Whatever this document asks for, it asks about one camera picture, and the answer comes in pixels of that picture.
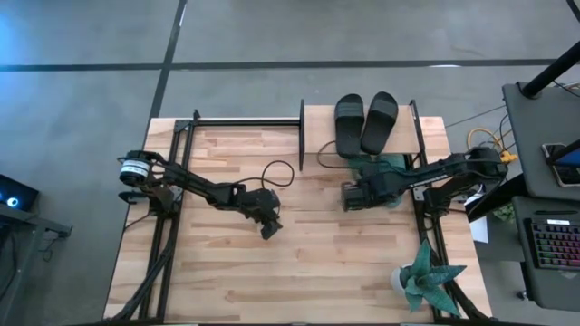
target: plant pot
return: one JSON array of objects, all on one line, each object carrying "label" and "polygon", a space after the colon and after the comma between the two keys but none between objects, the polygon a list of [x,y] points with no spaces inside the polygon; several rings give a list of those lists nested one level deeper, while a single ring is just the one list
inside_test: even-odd
[{"label": "plant pot", "polygon": [[401,267],[397,267],[394,269],[394,271],[392,271],[391,273],[391,286],[392,289],[402,295],[405,296],[405,288],[402,286],[401,283],[401,269],[405,268],[405,267],[410,267],[412,264],[405,264]]}]

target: potted plant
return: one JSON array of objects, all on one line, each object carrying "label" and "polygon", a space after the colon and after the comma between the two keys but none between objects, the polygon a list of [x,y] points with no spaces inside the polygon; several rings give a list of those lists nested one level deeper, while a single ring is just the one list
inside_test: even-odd
[{"label": "potted plant", "polygon": [[466,266],[431,267],[430,254],[429,242],[425,240],[413,264],[403,265],[392,272],[392,288],[407,298],[411,312],[417,311],[425,298],[433,307],[459,316],[457,307],[440,286],[453,280]]}]

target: teal cloth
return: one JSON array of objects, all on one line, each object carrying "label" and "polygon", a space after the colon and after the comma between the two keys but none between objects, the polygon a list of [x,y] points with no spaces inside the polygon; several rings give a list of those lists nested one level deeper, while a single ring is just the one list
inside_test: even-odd
[{"label": "teal cloth", "polygon": [[[361,155],[358,158],[351,158],[348,160],[349,168],[352,168],[353,172],[353,179],[358,179],[361,177],[359,174],[359,169],[362,168],[366,164],[379,164],[379,171],[381,172],[388,172],[391,171],[393,168],[400,169],[402,171],[405,170],[405,158],[401,154],[381,154],[372,159],[370,155]],[[389,208],[395,208],[401,203],[401,197],[398,197],[396,200],[392,201],[391,203],[387,203],[386,206]]]}]

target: black slide sandal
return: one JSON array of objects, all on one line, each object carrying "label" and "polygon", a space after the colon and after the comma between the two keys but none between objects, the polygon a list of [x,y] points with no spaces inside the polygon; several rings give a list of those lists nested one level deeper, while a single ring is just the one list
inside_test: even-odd
[{"label": "black slide sandal", "polygon": [[371,155],[381,154],[398,115],[399,105],[388,92],[374,95],[362,132],[361,149]]},{"label": "black slide sandal", "polygon": [[358,94],[343,96],[334,107],[336,153],[341,158],[354,158],[361,151],[364,124],[363,99]]}]

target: blue light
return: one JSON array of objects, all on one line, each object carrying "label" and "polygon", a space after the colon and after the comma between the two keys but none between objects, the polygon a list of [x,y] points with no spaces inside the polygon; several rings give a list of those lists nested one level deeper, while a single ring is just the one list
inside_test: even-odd
[{"label": "blue light", "polygon": [[6,203],[10,207],[16,207],[16,206],[18,206],[18,199],[17,198],[14,198],[14,197],[10,197],[10,198],[8,198],[8,200],[6,200]]}]

